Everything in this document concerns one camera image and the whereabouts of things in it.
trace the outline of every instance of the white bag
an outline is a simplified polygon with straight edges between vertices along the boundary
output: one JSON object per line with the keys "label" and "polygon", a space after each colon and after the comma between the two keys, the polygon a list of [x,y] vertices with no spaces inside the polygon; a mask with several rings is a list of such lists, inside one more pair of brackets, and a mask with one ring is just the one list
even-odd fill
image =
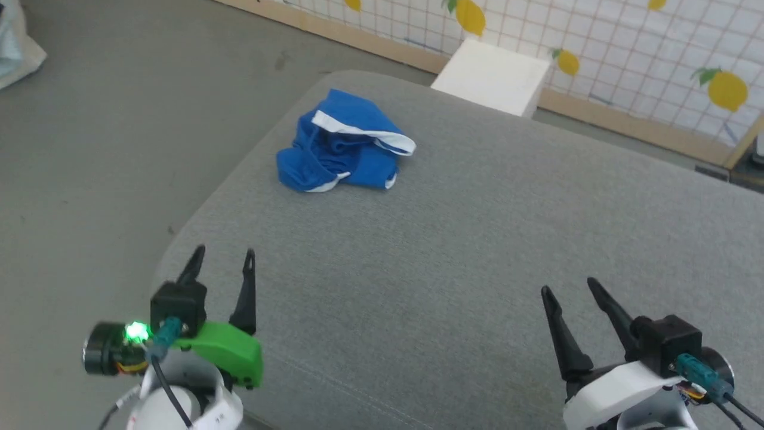
{"label": "white bag", "polygon": [[0,0],[0,89],[37,70],[46,56],[27,36],[18,0]]}

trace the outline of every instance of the green plastic part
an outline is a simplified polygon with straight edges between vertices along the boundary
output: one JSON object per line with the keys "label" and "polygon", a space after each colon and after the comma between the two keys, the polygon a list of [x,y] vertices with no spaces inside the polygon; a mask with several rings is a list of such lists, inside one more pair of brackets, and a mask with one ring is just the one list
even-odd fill
{"label": "green plastic part", "polygon": [[234,384],[258,387],[263,380],[260,342],[227,324],[206,321],[193,339],[178,339],[173,348],[194,350],[201,358],[234,377]]}

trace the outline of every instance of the stitched seam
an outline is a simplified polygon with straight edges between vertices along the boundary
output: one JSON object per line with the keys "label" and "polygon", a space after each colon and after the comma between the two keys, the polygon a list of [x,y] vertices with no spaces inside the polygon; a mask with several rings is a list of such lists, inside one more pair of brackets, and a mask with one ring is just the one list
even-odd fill
{"label": "stitched seam", "polygon": [[371,401],[384,406],[385,408],[388,408],[390,411],[395,412],[397,415],[400,415],[402,417],[406,417],[406,418],[408,418],[411,421],[414,421],[414,422],[416,422],[416,423],[418,423],[420,425],[423,425],[425,428],[432,429],[431,425],[428,425],[428,424],[426,424],[424,422],[421,422],[420,420],[412,417],[411,415],[407,415],[405,412],[402,412],[402,411],[394,408],[393,406],[390,406],[390,405],[386,404],[385,402],[381,402],[379,399],[375,399],[374,397],[369,396],[368,394],[366,394],[366,393],[364,393],[362,391],[359,391],[358,389],[355,389],[352,386],[349,386],[348,384],[343,383],[342,381],[339,381],[339,380],[336,380],[336,379],[334,379],[334,378],[332,378],[330,376],[327,376],[324,373],[321,373],[318,370],[315,370],[315,369],[311,368],[310,366],[305,365],[305,363],[301,363],[298,360],[295,360],[294,358],[292,358],[288,354],[274,352],[274,348],[273,348],[272,344],[268,347],[268,352],[267,353],[272,353],[273,355],[278,356],[281,359],[281,361],[283,361],[285,364],[287,364],[287,365],[289,365],[289,366],[291,366],[291,367],[293,367],[293,368],[295,368],[295,369],[297,369],[297,370],[299,370],[299,371],[301,371],[303,373],[307,373],[308,375],[313,376],[316,379],[325,380],[325,381],[331,383],[333,386],[335,386],[336,389],[338,389],[339,391],[343,392],[344,394],[347,394],[348,396],[352,397],[353,399],[356,399],[357,401],[362,402],[365,405],[370,406],[371,408],[374,408],[377,411],[382,412],[383,414],[385,414],[385,415],[387,415],[387,416],[389,416],[389,417],[391,417],[393,419],[396,419],[397,421],[402,422],[403,424],[408,425],[410,428],[415,428],[410,422],[404,421],[401,418],[399,418],[399,417],[397,417],[397,416],[395,416],[393,414],[390,414],[389,412],[386,412],[383,409],[378,408],[377,406],[371,404],[368,400],[364,400],[364,399],[362,399],[360,397],[353,396],[352,393],[349,393],[349,392],[347,392],[347,391],[345,391],[343,389],[340,389],[337,385],[343,386],[346,389],[350,389],[351,391],[353,391],[355,393],[358,393],[361,396],[364,396],[367,399],[370,399]]}

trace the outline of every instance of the gray floor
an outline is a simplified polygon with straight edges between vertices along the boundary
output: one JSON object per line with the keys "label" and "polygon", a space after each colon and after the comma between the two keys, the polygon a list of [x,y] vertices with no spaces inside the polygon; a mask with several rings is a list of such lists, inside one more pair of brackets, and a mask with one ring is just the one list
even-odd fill
{"label": "gray floor", "polygon": [[86,376],[83,338],[147,316],[174,232],[289,106],[333,70],[433,76],[207,0],[24,3],[50,57],[0,92],[0,428],[93,428],[136,381]]}

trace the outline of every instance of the yellow lemon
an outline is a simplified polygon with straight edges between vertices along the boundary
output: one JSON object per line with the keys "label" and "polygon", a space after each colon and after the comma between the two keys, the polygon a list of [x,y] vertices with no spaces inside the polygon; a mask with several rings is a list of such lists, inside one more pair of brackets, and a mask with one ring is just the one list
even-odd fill
{"label": "yellow lemon", "polygon": [[456,2],[456,21],[459,21],[465,31],[478,36],[483,35],[485,28],[485,15],[472,0],[457,0]]}
{"label": "yellow lemon", "polygon": [[578,73],[578,58],[571,51],[562,48],[555,49],[552,51],[552,59],[557,60],[560,70],[570,76],[573,77]]}
{"label": "yellow lemon", "polygon": [[345,4],[356,12],[361,11],[361,0],[345,0]]}
{"label": "yellow lemon", "polygon": [[698,75],[701,86],[708,84],[708,98],[714,105],[730,112],[737,110],[748,100],[748,86],[735,73],[701,67],[692,77]]}
{"label": "yellow lemon", "polygon": [[663,9],[663,6],[666,6],[666,0],[650,0],[650,3],[647,4],[647,8],[653,11],[659,11]]}

